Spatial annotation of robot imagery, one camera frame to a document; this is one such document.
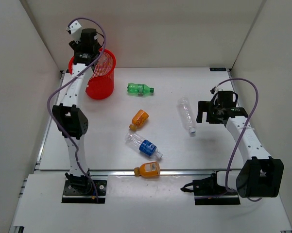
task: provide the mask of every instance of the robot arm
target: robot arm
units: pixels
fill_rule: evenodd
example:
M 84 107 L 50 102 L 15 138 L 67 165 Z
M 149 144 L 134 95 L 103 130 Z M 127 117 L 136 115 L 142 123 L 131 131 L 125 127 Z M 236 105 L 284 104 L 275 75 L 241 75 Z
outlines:
M 199 101 L 197 122 L 202 123 L 203 112 L 210 124 L 224 124 L 237 141 L 247 120 L 243 108 L 236 107 L 232 91 L 219 91 L 211 101 Z M 246 126 L 239 144 L 244 166 L 242 170 L 230 171 L 228 187 L 238 191 L 243 198 L 276 197 L 279 192 L 284 165 L 273 159 L 258 140 L 253 128 Z M 225 186 L 226 171 L 217 172 L 217 184 Z
M 99 56 L 100 44 L 97 41 L 97 34 L 95 29 L 82 29 L 78 21 L 73 22 L 67 31 L 71 34 L 73 40 L 69 43 L 74 50 L 74 61 L 72 65 L 73 79 L 78 73 L 84 70 Z M 63 99 L 59 105 L 54 105 L 52 113 L 68 134 L 73 138 L 76 145 L 79 147 L 78 163 L 76 158 L 76 147 L 63 134 L 67 143 L 70 160 L 70 171 L 66 173 L 66 177 L 70 185 L 78 190 L 80 193 L 85 193 L 89 190 L 88 178 L 84 175 L 82 170 L 89 174 L 89 167 L 86 164 L 85 150 L 84 150 L 84 136 L 88 128 L 88 119 L 80 109 L 83 97 L 86 91 L 87 83 L 93 74 L 93 69 L 87 69 L 81 74 L 73 83 L 71 83 Z

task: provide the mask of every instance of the white bottle cap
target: white bottle cap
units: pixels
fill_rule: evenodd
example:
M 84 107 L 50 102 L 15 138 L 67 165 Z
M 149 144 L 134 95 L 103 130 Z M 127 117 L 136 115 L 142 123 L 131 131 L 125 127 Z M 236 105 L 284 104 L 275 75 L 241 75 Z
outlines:
M 190 128 L 190 129 L 189 129 L 189 133 L 190 133 L 190 134 L 191 134 L 191 133 L 192 133 L 192 134 L 195 133 L 195 128 Z
M 157 152 L 157 153 L 156 153 L 156 157 L 157 157 L 158 159 L 161 159 L 162 156 L 163 156 L 163 154 L 162 154 L 161 152 Z

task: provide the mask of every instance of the orange bottle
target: orange bottle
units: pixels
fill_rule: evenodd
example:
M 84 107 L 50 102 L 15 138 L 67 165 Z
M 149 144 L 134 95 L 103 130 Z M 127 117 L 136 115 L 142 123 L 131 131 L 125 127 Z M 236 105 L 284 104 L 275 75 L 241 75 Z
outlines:
M 136 131 L 137 128 L 140 128 L 148 119 L 149 115 L 144 110 L 139 110 L 138 113 L 133 117 L 132 124 L 130 124 L 129 128 L 133 131 Z
M 160 175 L 160 165 L 158 162 L 150 162 L 136 167 L 134 169 L 135 176 L 144 178 L 158 177 Z

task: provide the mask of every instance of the orange bottle cap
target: orange bottle cap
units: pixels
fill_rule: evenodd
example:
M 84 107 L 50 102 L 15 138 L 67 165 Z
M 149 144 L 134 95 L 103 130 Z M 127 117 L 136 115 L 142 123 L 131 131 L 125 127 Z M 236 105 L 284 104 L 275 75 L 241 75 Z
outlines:
M 136 131 L 137 130 L 137 126 L 136 125 L 133 125 L 133 124 L 130 124 L 129 128 L 133 131 Z
M 140 176 L 139 167 L 134 168 L 134 174 L 135 174 L 135 176 Z

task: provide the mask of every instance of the red wastebasket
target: red wastebasket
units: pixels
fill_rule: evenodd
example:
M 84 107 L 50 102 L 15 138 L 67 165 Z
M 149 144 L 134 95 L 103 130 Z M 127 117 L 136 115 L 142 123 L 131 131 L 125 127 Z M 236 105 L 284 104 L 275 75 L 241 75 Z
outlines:
M 109 50 L 104 50 L 106 60 L 102 65 L 96 65 L 91 79 L 88 81 L 86 93 L 92 99 L 102 100 L 113 92 L 113 71 L 116 66 L 116 58 Z M 68 69 L 72 73 L 73 57 L 69 61 Z

